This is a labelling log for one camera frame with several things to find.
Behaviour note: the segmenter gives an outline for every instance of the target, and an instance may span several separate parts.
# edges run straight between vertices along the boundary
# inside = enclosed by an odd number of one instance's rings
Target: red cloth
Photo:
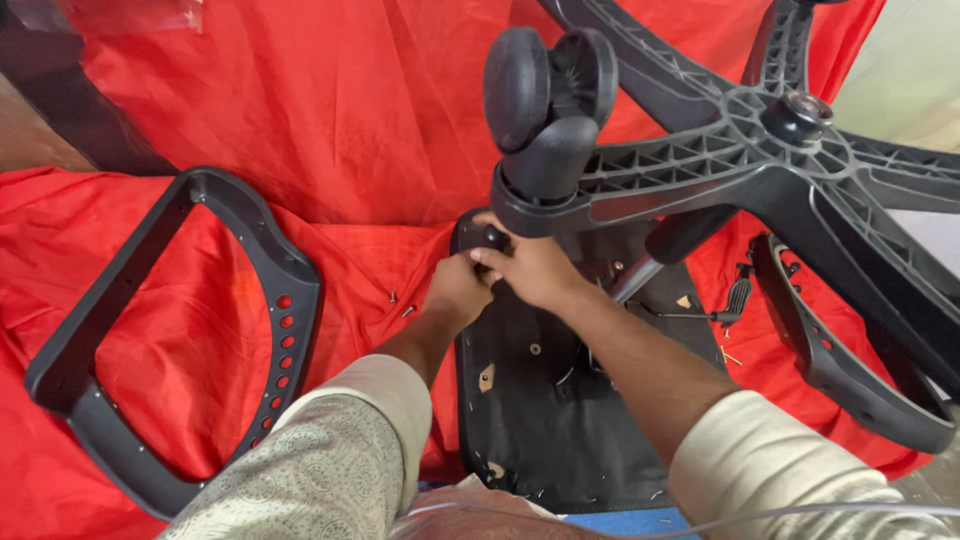
[[[631,2],[640,20],[736,79],[766,0]],[[179,167],[214,164],[273,203],[326,280],[306,387],[397,331],[422,303],[452,220],[485,204],[496,154],[480,74],[507,25],[560,30],[533,0],[233,0],[206,3],[203,35],[87,36],[85,67]],[[835,94],[881,0],[817,8],[811,87]],[[621,95],[604,141],[661,133]],[[65,425],[22,388],[30,359],[102,271],[169,179],[34,169],[0,175],[0,537],[145,537],[163,527],[90,462]],[[721,307],[761,230],[735,218],[689,261]],[[795,281],[845,344],[880,374],[862,321],[802,270]],[[389,303],[391,291],[398,295]],[[263,294],[226,228],[197,208],[98,351],[97,373],[151,448],[184,474],[220,468],[250,423],[269,354]],[[876,466],[901,476],[928,460],[857,426],[807,387],[759,291],[727,351],[741,384]],[[424,479],[462,474],[448,353],[432,391]]]

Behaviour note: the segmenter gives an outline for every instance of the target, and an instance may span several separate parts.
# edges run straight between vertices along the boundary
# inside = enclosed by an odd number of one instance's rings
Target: plastic bag
[[[24,26],[85,37],[203,30],[204,0],[8,0]]]

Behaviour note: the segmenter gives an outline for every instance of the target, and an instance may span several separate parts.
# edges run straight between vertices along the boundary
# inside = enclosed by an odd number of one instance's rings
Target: patterned sleeve
[[[293,403],[160,538],[385,538],[416,495],[430,416],[412,368],[361,358]]]

